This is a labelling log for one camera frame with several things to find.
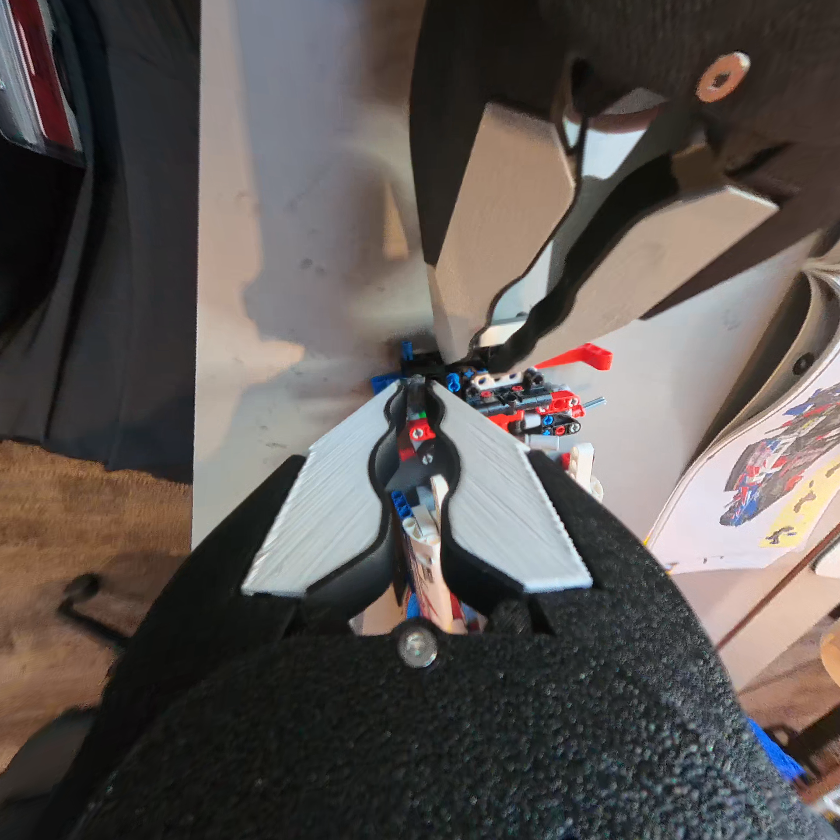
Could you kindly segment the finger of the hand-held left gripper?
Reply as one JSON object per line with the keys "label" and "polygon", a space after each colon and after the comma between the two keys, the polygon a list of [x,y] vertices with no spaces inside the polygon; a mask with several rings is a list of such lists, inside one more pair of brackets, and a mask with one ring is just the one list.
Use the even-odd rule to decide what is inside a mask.
{"label": "finger of the hand-held left gripper", "polygon": [[491,354],[491,372],[522,370],[641,318],[778,211],[711,154],[643,164],[584,226],[549,293]]}
{"label": "finger of the hand-held left gripper", "polygon": [[574,192],[575,176],[555,125],[487,104],[428,274],[434,336],[444,362],[468,357],[500,295],[550,242]]}

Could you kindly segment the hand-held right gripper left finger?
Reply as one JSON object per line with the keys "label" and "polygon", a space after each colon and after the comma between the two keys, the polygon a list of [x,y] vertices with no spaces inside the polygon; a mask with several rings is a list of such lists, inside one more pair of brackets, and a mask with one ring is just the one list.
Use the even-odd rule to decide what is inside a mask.
{"label": "hand-held right gripper left finger", "polygon": [[386,485],[396,472],[404,385],[394,382],[321,436],[242,583],[312,612],[360,614],[389,588],[394,528]]}

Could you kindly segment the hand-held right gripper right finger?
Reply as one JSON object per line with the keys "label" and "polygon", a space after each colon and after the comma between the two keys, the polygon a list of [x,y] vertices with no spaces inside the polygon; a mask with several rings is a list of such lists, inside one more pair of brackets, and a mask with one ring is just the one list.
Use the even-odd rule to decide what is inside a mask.
{"label": "hand-held right gripper right finger", "polygon": [[449,589],[481,614],[505,601],[590,589],[592,575],[529,447],[438,382],[428,383],[427,397],[446,456],[440,527]]}

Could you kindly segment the toy brick race car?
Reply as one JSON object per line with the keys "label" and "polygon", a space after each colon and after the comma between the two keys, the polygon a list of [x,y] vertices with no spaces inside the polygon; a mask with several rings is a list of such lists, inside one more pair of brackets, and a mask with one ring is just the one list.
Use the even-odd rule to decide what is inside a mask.
{"label": "toy brick race car", "polygon": [[[603,501],[601,482],[592,473],[594,448],[576,441],[574,436],[581,431],[586,409],[604,400],[598,397],[583,403],[567,385],[553,384],[544,376],[549,369],[576,361],[608,371],[613,354],[588,343],[535,367],[508,374],[490,374],[481,364],[448,365],[446,381],[435,382],[530,450],[542,451],[559,463],[593,498]],[[407,381],[400,370],[370,379],[374,395],[394,382]],[[477,633],[486,624],[486,617],[460,601],[443,575],[440,526],[448,492],[447,467],[444,449],[429,417],[431,411],[424,389],[413,386],[408,397],[406,427],[397,439],[401,467],[391,489],[403,529],[407,568],[406,583],[395,588],[395,597],[406,619],[425,618],[450,634]]]}

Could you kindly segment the black brick assembly blue pins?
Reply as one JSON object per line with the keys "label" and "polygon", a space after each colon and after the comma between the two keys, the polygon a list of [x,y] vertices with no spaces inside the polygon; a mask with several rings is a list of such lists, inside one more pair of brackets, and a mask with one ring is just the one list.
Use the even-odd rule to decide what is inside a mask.
{"label": "black brick assembly blue pins", "polygon": [[440,352],[416,350],[413,342],[401,342],[400,374],[404,379],[422,376],[438,382],[445,382],[448,367]]}

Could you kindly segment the grey desk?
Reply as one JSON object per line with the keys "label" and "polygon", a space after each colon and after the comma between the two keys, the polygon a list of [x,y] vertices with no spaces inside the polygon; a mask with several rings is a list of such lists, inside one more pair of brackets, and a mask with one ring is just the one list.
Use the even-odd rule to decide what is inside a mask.
{"label": "grey desk", "polygon": [[[375,43],[365,28],[360,35],[350,34],[354,18],[349,12],[339,13],[339,22],[329,24],[327,12],[316,11],[318,2],[269,5],[267,17],[258,17],[254,9],[238,21],[245,39],[242,46],[251,47],[256,55],[254,59],[243,55],[243,60],[253,186],[259,188],[259,272],[255,289],[246,289],[244,301],[258,337],[266,338],[262,346],[280,344],[285,353],[272,360],[278,371],[269,374],[270,381],[282,383],[279,412],[269,430],[282,433],[284,442],[300,445],[319,429],[329,432],[363,405],[358,387],[364,366],[396,344],[396,338],[379,338],[376,332],[396,324],[401,306],[410,308],[405,316],[409,327],[418,324],[422,338],[434,334],[428,278],[434,265],[424,258],[411,153],[414,197],[409,205],[416,210],[415,239],[429,291],[422,292],[414,306],[409,295],[385,284],[389,276],[382,257],[364,262],[356,277],[340,277],[343,263],[336,248],[349,236],[350,226],[373,228],[373,187],[362,182],[351,191],[347,185],[338,186],[338,180],[339,175],[374,174],[373,164],[358,164],[352,171],[352,148],[345,144],[340,151],[339,140],[357,140],[366,127],[361,107],[368,101],[356,93],[363,87],[362,69],[371,68]],[[528,272],[500,295],[489,325],[476,337],[468,357],[446,365],[484,362],[490,369],[491,354],[523,326],[549,293],[570,246],[598,207],[643,164],[662,154],[711,154],[717,168],[741,184],[723,170],[709,129],[687,103],[637,88],[595,116],[583,115],[574,94],[581,89],[584,68],[581,60],[566,61],[547,117],[500,101],[487,103],[555,125],[575,176],[574,199]],[[406,127],[411,148],[410,94],[411,90]],[[335,249],[327,252],[325,245]],[[336,623],[352,614],[312,612],[286,598],[242,594],[256,552],[306,458],[295,448],[287,454],[278,469],[201,542],[195,542],[190,560],[204,555],[215,560],[230,572],[237,597],[266,597],[269,604],[288,612],[312,613],[317,622]],[[589,499],[585,490],[575,488],[546,455],[532,453],[530,459],[593,585],[505,602],[551,602],[566,592],[582,593],[584,598],[606,592],[610,588],[606,570],[615,564],[619,588],[640,576],[643,583],[665,589],[677,602],[679,614],[686,611],[665,573],[614,516]]]}

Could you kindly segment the open instruction booklet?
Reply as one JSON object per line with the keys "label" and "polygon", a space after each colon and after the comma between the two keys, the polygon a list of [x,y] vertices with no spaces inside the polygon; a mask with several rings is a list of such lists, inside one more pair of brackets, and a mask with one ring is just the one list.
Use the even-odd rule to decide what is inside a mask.
{"label": "open instruction booklet", "polygon": [[766,568],[804,545],[838,492],[838,246],[802,278],[810,300],[792,346],[647,536],[671,574]]}

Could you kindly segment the blue storage bin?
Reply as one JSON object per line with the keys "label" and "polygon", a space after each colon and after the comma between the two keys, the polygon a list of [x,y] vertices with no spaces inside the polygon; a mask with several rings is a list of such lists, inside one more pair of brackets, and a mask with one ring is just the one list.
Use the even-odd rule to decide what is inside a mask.
{"label": "blue storage bin", "polygon": [[806,778],[805,768],[774,741],[758,722],[751,717],[747,717],[747,722],[773,767],[801,799],[802,781]]}

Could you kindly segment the red black printed box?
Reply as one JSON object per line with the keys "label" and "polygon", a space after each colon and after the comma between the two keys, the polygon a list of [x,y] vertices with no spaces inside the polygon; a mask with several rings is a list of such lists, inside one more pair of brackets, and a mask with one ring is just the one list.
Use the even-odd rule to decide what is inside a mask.
{"label": "red black printed box", "polygon": [[3,140],[70,165],[86,163],[59,2],[1,2]]}

